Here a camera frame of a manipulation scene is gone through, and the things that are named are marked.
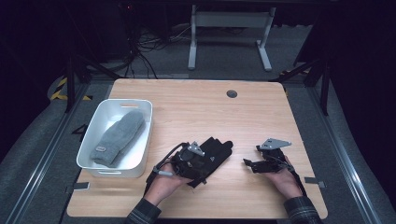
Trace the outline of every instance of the wooden table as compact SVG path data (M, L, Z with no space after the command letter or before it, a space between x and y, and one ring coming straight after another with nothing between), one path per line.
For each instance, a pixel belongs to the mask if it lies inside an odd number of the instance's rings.
M237 92L235 98L227 91ZM253 174L243 159L262 161L255 146L268 138L292 142L282 151L297 173L314 177L303 141L279 83L214 80L119 79L112 99L146 99L153 104L153 127L146 171L138 178L93 177L82 171L67 208L71 217L126 217L142 198L152 167L181 142L202 144L213 136L233 141L233 154L208 179L185 185L160 204L160 217L284 218L284 197L263 175ZM316 184L304 187L321 218L327 209Z

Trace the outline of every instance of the hazard tape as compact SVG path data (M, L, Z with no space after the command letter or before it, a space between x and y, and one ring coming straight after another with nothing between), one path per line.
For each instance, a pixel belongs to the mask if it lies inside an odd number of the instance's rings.
M62 80L59 82L58 86L56 87L54 93L50 97L51 100L67 100L67 95L61 95L61 91L64 88L64 85L67 83L67 77L64 76ZM85 95L82 100L92 100L93 96Z

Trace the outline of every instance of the white metal stand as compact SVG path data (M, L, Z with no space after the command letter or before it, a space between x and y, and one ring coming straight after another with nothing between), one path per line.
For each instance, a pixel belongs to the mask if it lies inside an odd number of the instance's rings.
M248 27L263 28L264 33L261 40L257 40L257 47L262 57L262 64L265 71L272 70L265 43L270 33L271 24L275 16L275 7L271 7L269 12L209 12L196 11L196 5L192 6L191 12L191 46L189 57L189 69L195 69L195 59L197 53L196 28L202 27Z

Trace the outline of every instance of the gray cloth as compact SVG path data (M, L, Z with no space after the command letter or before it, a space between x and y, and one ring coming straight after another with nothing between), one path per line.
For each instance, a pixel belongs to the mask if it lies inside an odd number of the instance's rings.
M119 152L134 139L144 122L143 114L139 110L124 115L105 131L99 144L91 152L91 159L98 164L111 167Z

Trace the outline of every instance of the plaid sleeve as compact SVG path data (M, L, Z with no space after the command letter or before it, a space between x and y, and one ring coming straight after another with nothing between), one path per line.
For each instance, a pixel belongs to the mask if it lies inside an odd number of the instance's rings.
M125 224L152 224L154 223L158 216L160 215L161 210L149 203L146 199L141 199L140 202L136 205L134 210L128 215L125 219Z
M292 224L322 223L317 209L305 196L289 199L283 205Z

